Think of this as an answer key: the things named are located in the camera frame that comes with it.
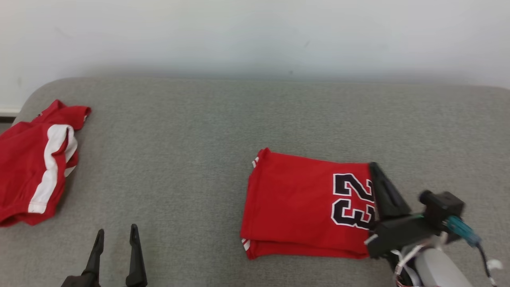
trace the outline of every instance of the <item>baseboard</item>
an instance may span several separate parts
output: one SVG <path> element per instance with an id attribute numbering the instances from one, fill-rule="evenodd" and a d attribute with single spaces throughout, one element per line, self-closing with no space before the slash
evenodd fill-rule
<path id="1" fill-rule="evenodd" d="M 0 108 L 0 117 L 17 117 L 21 109 Z"/>

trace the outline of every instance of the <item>white side stripe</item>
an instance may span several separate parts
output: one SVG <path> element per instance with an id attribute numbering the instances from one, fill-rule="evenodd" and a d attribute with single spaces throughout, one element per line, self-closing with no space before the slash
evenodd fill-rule
<path id="1" fill-rule="evenodd" d="M 59 167 L 53 158 L 53 153 L 58 151 L 66 138 L 68 138 L 68 147 L 65 150 L 66 161 L 68 161 L 78 146 L 74 138 L 74 130 L 70 125 L 52 125 L 48 129 L 47 136 L 48 142 L 46 143 L 43 154 L 46 171 L 42 175 L 41 182 L 37 185 L 35 193 L 30 199 L 28 207 L 28 212 L 30 213 L 44 213 L 48 200 L 52 196 L 55 186 L 57 186 Z"/>
<path id="2" fill-rule="evenodd" d="M 248 249 L 250 249 L 250 242 L 251 242 L 251 240 L 247 240 L 246 243 L 243 244 L 244 251 L 248 251 Z"/>

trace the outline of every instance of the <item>red shorts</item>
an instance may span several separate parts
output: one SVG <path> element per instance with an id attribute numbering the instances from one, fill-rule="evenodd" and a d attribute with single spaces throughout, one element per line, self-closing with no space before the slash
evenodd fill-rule
<path id="1" fill-rule="evenodd" d="M 78 163 L 74 131 L 90 112 L 56 100 L 0 135 L 0 227 L 35 225 L 55 215 L 65 178 Z"/>

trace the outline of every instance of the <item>white cable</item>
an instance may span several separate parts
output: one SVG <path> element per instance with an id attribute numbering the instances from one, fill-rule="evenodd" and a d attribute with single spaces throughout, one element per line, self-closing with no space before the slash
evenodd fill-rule
<path id="1" fill-rule="evenodd" d="M 395 267 L 395 274 L 398 276 L 400 275 L 400 273 L 402 272 L 402 268 L 403 266 L 409 261 L 411 260 L 411 258 L 413 258 L 416 253 L 418 253 L 418 251 L 420 251 L 420 249 L 423 248 L 423 244 L 420 244 L 420 245 L 417 245 L 415 246 L 408 254 L 406 254 L 404 256 L 404 258 L 399 261 L 399 263 L 397 264 L 397 266 Z"/>
<path id="2" fill-rule="evenodd" d="M 392 250 L 391 253 L 395 254 L 398 256 L 398 260 L 402 260 L 402 253 L 400 253 L 398 250 Z M 411 282 L 413 283 L 413 287 L 420 287 L 421 286 L 421 280 L 420 280 L 420 277 L 418 276 L 418 274 L 416 274 L 416 272 L 408 267 L 406 264 L 404 264 L 404 269 L 405 271 L 407 272 L 407 274 L 409 275 L 409 278 L 411 279 Z"/>

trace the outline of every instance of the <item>gray cushion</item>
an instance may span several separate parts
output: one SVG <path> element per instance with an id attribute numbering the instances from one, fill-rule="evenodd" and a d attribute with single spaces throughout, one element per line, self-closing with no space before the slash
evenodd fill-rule
<path id="1" fill-rule="evenodd" d="M 0 230 L 4 286 L 60 286 L 105 229 L 100 282 L 122 286 L 136 223 L 149 286 L 391 286 L 383 260 L 246 258 L 239 238 L 261 148 L 338 162 L 377 161 L 414 211 L 428 188 L 467 204 L 489 258 L 510 265 L 510 92 L 491 87 L 65 79 L 37 90 L 17 121 L 54 99 L 87 105 L 80 163 L 57 215 Z M 476 250 L 446 252 L 474 286 Z M 508 271 L 494 271 L 501 285 Z"/>

